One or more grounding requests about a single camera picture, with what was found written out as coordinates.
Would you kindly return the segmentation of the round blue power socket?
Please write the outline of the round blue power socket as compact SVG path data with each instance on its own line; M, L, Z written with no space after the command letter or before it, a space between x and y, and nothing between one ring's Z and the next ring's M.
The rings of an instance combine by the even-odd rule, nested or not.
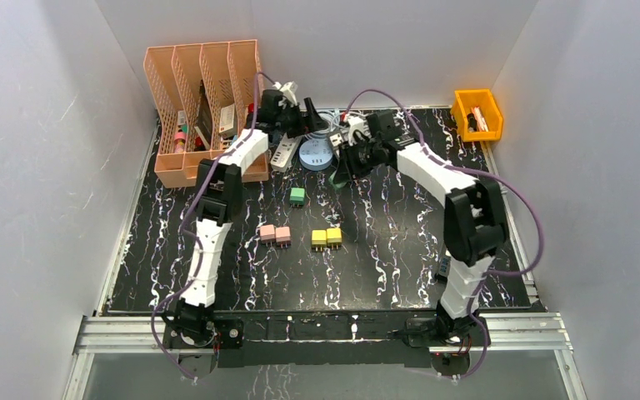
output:
M307 170L318 172L333 163L333 148L326 139L308 139L298 149L301 165Z

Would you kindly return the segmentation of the green plug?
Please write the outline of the green plug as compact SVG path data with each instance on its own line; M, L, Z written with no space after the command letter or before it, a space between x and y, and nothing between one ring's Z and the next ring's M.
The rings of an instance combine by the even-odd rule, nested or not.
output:
M337 189L340 190L342 188L345 188L348 185L348 181L347 180L342 180L342 179L335 179L333 181L333 186Z
M292 187L289 195L289 204L295 208L301 208L306 203L306 191L302 187Z

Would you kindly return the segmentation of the white power strip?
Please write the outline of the white power strip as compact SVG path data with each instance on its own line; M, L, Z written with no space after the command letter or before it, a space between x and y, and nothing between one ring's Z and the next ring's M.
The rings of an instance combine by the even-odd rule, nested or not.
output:
M288 137L286 135L282 137L270 160L273 171L285 173L288 170L302 139L302 137Z

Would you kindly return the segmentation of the yellow plug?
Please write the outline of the yellow plug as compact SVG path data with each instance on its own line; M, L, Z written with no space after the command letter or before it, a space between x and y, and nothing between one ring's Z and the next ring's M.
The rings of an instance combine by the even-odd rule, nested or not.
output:
M320 252L328 245L327 230L313 229L311 231L311 248L313 251Z
M343 233L340 227L330 227L326 229L327 247L331 249L340 248L343 244Z

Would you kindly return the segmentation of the pink plug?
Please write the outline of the pink plug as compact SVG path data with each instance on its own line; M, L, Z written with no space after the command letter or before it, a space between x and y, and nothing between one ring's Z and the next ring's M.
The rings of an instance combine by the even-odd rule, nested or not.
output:
M261 244L270 245L275 242L276 227L273 224L262 225L258 229Z
M275 228L275 244L280 248L287 248L292 242L291 229L288 226Z

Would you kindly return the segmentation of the black power strip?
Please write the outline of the black power strip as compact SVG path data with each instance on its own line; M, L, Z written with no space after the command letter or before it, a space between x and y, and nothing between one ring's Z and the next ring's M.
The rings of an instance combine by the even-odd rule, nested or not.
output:
M444 249L439 258L437 270L433 277L436 282L445 283L448 280L448 274L450 272L450 264L452 257L447 249Z
M330 146L337 150L343 144L349 143L348 130L342 128L335 129L328 134L327 140L329 141Z

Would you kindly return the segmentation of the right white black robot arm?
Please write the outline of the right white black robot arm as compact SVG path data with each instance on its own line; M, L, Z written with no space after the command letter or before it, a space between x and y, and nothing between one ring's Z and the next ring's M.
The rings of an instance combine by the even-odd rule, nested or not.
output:
M478 288L509 238L498 183L459 172L426 143L398 127L390 111L363 117L345 113L340 127L334 141L338 155L334 184L363 178L386 165L420 184L441 203L442 237L450 263L434 329L443 343L459 344L477 323Z

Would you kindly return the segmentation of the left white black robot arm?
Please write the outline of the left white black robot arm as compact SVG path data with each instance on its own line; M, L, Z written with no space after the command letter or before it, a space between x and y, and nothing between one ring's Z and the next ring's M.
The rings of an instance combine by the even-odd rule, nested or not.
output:
M269 147L269 134L289 139L328 128L312 99L301 109L295 82L276 82L261 100L240 137L223 153L202 160L197 167L197 194L186 211L181 229L194 239L192 261L180 298L186 305L208 308L215 302L215 285L223 244L243 200L243 174Z

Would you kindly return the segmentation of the pink file organizer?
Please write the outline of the pink file organizer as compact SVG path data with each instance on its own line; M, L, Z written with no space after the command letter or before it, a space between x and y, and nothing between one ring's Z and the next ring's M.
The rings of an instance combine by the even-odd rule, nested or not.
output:
M258 41L150 47L143 68L162 129L154 172L165 188L192 187L198 164L241 136L263 87Z

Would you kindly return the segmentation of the orange storage bin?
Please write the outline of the orange storage bin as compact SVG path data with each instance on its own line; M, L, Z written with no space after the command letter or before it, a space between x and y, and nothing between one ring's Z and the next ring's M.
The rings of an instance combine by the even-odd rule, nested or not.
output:
M503 116L490 89L454 92L451 114L464 142L496 142L503 133Z

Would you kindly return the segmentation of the aluminium base frame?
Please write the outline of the aluminium base frame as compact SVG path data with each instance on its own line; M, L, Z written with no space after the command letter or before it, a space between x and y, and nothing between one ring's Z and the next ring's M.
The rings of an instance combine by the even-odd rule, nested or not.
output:
M201 343L161 318L85 317L74 348L75 362L64 396L84 396L98 354L156 354L170 366L185 356L209 358L213 367L252 363L398 363L441 359L445 378L462 378L488 352L554 354L567 395L586 396L573 346L557 312L491 311L479 327L441 339L426 311L221 312Z

